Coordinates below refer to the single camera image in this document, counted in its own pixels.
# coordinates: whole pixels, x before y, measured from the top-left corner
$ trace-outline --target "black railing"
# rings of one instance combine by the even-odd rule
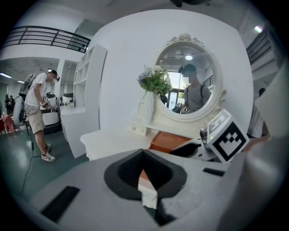
[[[85,53],[90,39],[68,31],[49,27],[16,27],[8,35],[3,47],[21,44],[58,46]]]
[[[263,31],[257,35],[254,41],[246,49],[251,65],[272,49],[267,36],[267,31],[267,28],[264,27]]]
[[[211,77],[207,78],[203,84],[208,87],[211,86],[214,83],[214,75],[212,75]]]

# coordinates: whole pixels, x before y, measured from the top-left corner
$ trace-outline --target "bag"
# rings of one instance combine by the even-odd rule
[[[36,78],[36,74],[30,74],[26,77],[26,79],[24,80],[24,83],[21,85],[19,95],[22,96],[24,100],[35,78]]]
[[[33,80],[36,78],[36,74],[30,74],[24,80],[24,83],[20,87],[19,95],[15,98],[15,105],[13,110],[13,121],[14,125],[20,126],[25,122],[24,117],[24,101],[27,93],[31,87]]]

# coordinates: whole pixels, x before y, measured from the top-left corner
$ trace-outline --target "ornate mirror frame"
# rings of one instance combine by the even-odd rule
[[[214,74],[214,92],[209,98],[207,103],[198,111],[190,114],[178,114],[169,110],[156,95],[155,97],[155,110],[160,110],[164,116],[169,119],[178,122],[193,122],[198,121],[198,123],[206,124],[213,117],[215,117],[218,112],[221,110],[222,97],[226,94],[226,91],[223,89],[223,72],[222,68],[215,57],[215,55],[204,46],[197,38],[192,38],[189,34],[181,34],[178,38],[173,37],[169,40],[166,45],[161,48],[161,50],[154,57],[152,64],[150,66],[155,66],[158,64],[158,61],[161,55],[166,54],[170,49],[177,46],[188,46],[193,49],[203,53],[210,61]]]

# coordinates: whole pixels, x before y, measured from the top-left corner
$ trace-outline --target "black slot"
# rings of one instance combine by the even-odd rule
[[[215,175],[215,176],[223,176],[225,174],[224,171],[222,170],[216,170],[216,169],[212,169],[212,168],[204,168],[203,172]]]
[[[201,147],[201,144],[188,143],[180,148],[170,151],[170,154],[178,156],[178,157],[189,157],[199,147]]]
[[[43,216],[57,222],[74,200],[80,189],[67,186],[41,212]]]

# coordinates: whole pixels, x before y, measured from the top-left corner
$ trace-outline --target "balcony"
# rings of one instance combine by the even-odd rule
[[[86,52],[90,39],[68,31],[49,27],[16,27],[8,35],[3,47],[36,44],[58,46],[82,53]]]

